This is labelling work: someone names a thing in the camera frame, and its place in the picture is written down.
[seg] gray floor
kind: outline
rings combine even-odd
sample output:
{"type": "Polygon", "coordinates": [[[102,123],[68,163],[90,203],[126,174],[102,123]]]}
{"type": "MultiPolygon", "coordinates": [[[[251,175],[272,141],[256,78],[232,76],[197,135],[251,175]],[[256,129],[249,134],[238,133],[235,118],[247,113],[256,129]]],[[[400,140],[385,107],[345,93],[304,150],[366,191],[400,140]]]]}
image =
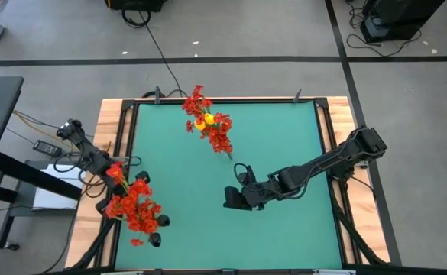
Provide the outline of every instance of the gray floor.
{"type": "MultiPolygon", "coordinates": [[[[352,32],[349,7],[342,0],[333,3],[346,38],[352,32]]],[[[431,19],[424,37],[401,56],[432,56],[432,48],[447,55],[447,1],[431,19]]],[[[98,0],[10,0],[3,20],[8,32],[0,42],[0,60],[159,57],[145,29],[129,28],[119,12],[98,0]]],[[[325,4],[317,0],[171,0],[154,15],[151,28],[167,57],[338,56],[325,4]]],[[[396,49],[393,42],[384,45],[381,51],[396,49]]],[[[374,55],[346,50],[349,56],[374,55]]],[[[183,89],[203,84],[207,95],[294,95],[299,88],[302,95],[348,95],[340,63],[171,68],[183,89]]],[[[353,63],[351,69],[366,121],[389,146],[379,169],[403,264],[447,268],[447,63],[353,63]]],[[[0,67],[0,76],[25,78],[18,110],[53,124],[79,118],[89,133],[101,99],[140,96],[156,85],[175,89],[163,65],[0,67]]],[[[48,140],[16,118],[8,126],[30,139],[48,140]]],[[[9,132],[0,149],[19,160],[46,159],[9,132]]],[[[0,212],[0,224],[3,218],[0,212]]],[[[21,250],[0,251],[0,274],[49,267],[63,248],[70,218],[17,219],[11,240],[21,250]]]]}

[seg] flower bouquet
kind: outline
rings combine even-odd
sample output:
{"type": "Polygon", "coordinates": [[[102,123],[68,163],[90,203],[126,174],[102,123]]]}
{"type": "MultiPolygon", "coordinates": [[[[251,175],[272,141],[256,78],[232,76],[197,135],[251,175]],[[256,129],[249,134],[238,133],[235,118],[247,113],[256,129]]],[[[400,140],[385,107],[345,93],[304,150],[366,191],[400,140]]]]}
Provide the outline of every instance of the flower bouquet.
{"type": "MultiPolygon", "coordinates": [[[[160,234],[157,233],[159,226],[168,226],[169,217],[160,215],[162,208],[151,199],[152,189],[148,186],[148,178],[136,179],[132,184],[126,180],[121,163],[112,164],[106,174],[110,176],[115,184],[124,190],[123,194],[114,195],[105,212],[109,218],[116,218],[128,223],[128,229],[148,235],[148,241],[155,247],[161,243],[160,234]]],[[[142,245],[140,238],[131,239],[134,246],[142,245]]]]}
{"type": "Polygon", "coordinates": [[[210,107],[213,103],[201,94],[201,89],[201,85],[196,85],[193,95],[188,97],[183,104],[183,110],[196,118],[194,122],[187,121],[186,129],[189,133],[193,132],[193,128],[201,131],[200,138],[208,137],[209,143],[216,153],[226,152],[232,159],[233,146],[227,136],[228,131],[232,128],[230,115],[223,115],[219,112],[212,115],[210,107]]]}

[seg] green mat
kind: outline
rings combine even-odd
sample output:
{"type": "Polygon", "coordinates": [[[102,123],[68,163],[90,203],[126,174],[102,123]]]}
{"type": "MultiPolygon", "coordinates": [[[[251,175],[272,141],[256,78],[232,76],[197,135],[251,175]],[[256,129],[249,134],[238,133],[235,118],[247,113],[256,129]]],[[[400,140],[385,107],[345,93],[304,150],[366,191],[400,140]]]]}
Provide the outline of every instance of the green mat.
{"type": "Polygon", "coordinates": [[[282,167],[302,164],[322,149],[312,102],[218,104],[228,113],[233,160],[212,151],[199,133],[187,133],[180,105],[141,105],[131,180],[151,175],[154,200],[170,216],[159,230],[162,245],[132,247],[146,235],[121,225],[116,269],[341,268],[329,188],[324,174],[312,178],[299,200],[269,202],[264,211],[223,208],[226,186],[240,189],[235,162],[252,165],[258,181],[282,167]]]}

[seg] white paper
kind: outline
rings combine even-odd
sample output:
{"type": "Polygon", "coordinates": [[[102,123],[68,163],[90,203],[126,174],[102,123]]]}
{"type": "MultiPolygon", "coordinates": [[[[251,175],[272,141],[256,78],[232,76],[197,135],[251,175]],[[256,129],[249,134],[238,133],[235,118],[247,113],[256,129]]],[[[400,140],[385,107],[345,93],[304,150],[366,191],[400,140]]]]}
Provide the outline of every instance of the white paper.
{"type": "MultiPolygon", "coordinates": [[[[57,165],[57,169],[68,170],[72,165],[57,165]]],[[[69,172],[59,173],[53,168],[53,164],[48,165],[47,169],[42,169],[42,172],[55,176],[58,179],[63,180],[73,186],[79,188],[83,187],[83,184],[77,178],[80,172],[80,168],[76,167],[69,172]]],[[[86,173],[81,174],[82,179],[86,177],[86,173]]],[[[74,209],[77,206],[75,199],[70,199],[61,195],[57,195],[53,192],[46,191],[45,189],[37,188],[34,194],[33,210],[38,209],[74,209]]]]}

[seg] metal leg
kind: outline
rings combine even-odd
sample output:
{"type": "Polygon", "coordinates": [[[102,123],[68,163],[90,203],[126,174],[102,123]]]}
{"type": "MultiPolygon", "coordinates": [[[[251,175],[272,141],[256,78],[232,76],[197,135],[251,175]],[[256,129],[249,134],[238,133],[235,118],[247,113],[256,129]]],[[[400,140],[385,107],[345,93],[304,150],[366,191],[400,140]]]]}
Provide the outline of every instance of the metal leg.
{"type": "Polygon", "coordinates": [[[18,192],[0,187],[0,200],[3,202],[14,203],[18,192]]]}
{"type": "Polygon", "coordinates": [[[50,191],[67,198],[79,200],[80,188],[70,185],[47,173],[43,173],[33,167],[17,161],[14,158],[0,152],[0,171],[18,180],[30,183],[46,191],[50,191]]]}
{"type": "Polygon", "coordinates": [[[0,231],[0,249],[9,249],[12,251],[16,251],[19,249],[18,244],[10,244],[7,242],[9,232],[11,230],[12,222],[15,220],[15,217],[11,217],[10,214],[11,210],[8,210],[7,218],[5,222],[2,224],[1,231],[0,231]]]}

